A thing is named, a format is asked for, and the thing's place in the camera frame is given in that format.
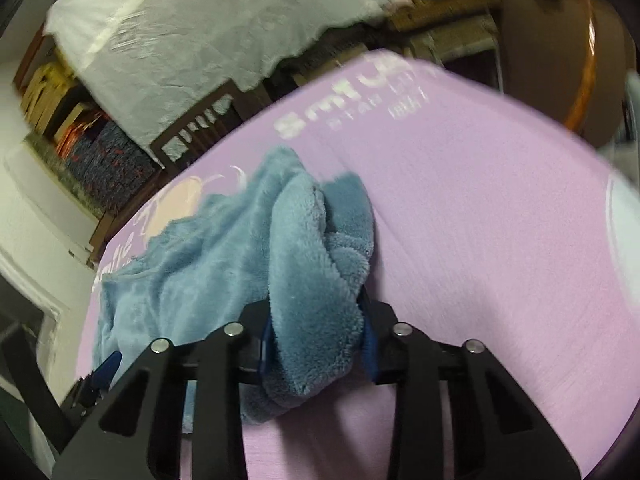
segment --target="blue towel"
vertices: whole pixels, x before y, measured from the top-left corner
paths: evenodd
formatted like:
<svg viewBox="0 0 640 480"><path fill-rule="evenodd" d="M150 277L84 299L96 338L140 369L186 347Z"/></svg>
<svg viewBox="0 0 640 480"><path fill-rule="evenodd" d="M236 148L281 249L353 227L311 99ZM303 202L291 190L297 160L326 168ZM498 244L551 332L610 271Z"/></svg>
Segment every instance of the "blue towel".
<svg viewBox="0 0 640 480"><path fill-rule="evenodd" d="M206 197L194 216L172 221L145 254L103 277L94 364L122 352L117 380L153 339L203 339L268 294L276 361L261 386L242 386L241 409L245 422L269 420L350 370L372 251L359 177L318 184L295 152L276 148L244 191ZM186 433L193 403L191 384Z"/></svg>

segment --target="pink cloth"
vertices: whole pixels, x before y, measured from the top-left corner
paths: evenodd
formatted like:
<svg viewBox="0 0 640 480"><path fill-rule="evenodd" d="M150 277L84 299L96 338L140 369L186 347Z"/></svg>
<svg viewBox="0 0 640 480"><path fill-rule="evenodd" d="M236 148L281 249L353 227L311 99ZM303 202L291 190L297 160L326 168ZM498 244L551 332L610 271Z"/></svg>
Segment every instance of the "pink cloth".
<svg viewBox="0 0 640 480"><path fill-rule="evenodd" d="M282 142L318 178L363 180L376 219L371 295L435 340L484 341L586 475L640 398L640 330L610 244L610 167L532 110L377 52L270 107L169 188L189 182L186 201L194 187L236 192ZM169 188L107 248L78 374L91 363L99 277L144 250ZM393 410L391 388L339 381L245 429L249 476L383 479Z"/></svg>

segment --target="dark patterned fabric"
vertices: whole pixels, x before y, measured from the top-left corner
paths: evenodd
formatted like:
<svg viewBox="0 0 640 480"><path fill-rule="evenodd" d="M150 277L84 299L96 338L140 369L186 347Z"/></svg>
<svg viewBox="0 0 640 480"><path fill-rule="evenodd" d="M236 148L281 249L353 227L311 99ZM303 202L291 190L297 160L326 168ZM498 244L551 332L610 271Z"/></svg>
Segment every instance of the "dark patterned fabric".
<svg viewBox="0 0 640 480"><path fill-rule="evenodd" d="M91 140L81 137L66 160L67 169L106 210L120 211L158 166L113 121Z"/></svg>

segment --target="pink table surface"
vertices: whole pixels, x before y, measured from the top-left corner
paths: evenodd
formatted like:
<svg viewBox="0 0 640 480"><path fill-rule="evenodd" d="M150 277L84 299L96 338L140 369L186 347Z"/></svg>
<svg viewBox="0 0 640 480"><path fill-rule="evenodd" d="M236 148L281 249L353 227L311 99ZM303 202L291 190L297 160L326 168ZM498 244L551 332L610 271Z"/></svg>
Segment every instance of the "pink table surface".
<svg viewBox="0 0 640 480"><path fill-rule="evenodd" d="M190 213L201 195L236 192L279 143L318 178L360 175L376 219L373 296L436 340L483 340L586 475L640 398L637 288L625 274L628 254L618 254L627 232L640 228L614 210L640 202L555 123L388 52L268 108L122 229L99 266L78 374L91 368L100 277L142 253L151 234ZM616 230L621 222L626 234ZM249 476L383 479L393 410L392 389L345 378L245 429ZM183 459L188 478L188 444Z"/></svg>

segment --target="metal rivet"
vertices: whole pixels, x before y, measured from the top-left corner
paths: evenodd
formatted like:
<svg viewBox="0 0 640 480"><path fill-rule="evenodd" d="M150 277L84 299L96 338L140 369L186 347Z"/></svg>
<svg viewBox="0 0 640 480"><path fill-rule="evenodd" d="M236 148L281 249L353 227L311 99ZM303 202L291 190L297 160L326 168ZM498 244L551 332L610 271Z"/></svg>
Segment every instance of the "metal rivet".
<svg viewBox="0 0 640 480"><path fill-rule="evenodd" d="M162 352L167 351L169 349L169 346L171 346L171 343L169 343L167 339L156 339L151 343L151 351L155 352L156 354L161 354Z"/></svg>
<svg viewBox="0 0 640 480"><path fill-rule="evenodd" d="M482 341L478 341L478 339L470 339L465 343L465 347L472 354L481 354L486 348L484 343Z"/></svg>
<svg viewBox="0 0 640 480"><path fill-rule="evenodd" d="M244 326L242 326L238 322L233 322L225 325L225 334L227 334L228 336L233 337L235 335L240 335L242 332L244 332Z"/></svg>
<svg viewBox="0 0 640 480"><path fill-rule="evenodd" d="M396 323L394 325L394 334L399 336L409 335L413 331L413 327L408 323Z"/></svg>

